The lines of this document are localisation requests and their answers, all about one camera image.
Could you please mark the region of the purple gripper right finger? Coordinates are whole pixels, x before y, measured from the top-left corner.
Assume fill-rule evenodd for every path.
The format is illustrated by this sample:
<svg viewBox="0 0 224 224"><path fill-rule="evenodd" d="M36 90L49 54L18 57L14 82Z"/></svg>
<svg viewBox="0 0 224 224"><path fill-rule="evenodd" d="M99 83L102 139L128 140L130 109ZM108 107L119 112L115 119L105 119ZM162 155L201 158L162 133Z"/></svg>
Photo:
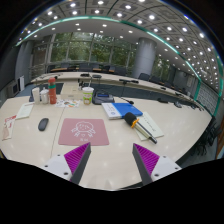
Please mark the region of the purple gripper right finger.
<svg viewBox="0 0 224 224"><path fill-rule="evenodd" d="M133 144L132 153L143 185L148 185L149 183L181 170L181 167L169 157L159 156L136 143Z"/></svg>

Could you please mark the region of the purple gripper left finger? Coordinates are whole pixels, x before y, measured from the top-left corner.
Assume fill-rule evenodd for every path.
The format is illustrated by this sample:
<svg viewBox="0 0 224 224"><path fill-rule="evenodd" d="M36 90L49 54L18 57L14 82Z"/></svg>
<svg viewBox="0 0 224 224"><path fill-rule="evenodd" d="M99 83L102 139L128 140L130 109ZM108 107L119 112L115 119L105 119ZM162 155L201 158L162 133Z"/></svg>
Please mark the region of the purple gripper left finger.
<svg viewBox="0 0 224 224"><path fill-rule="evenodd" d="M91 154L91 144L81 145L66 154L57 154L42 169L72 183L79 184Z"/></svg>

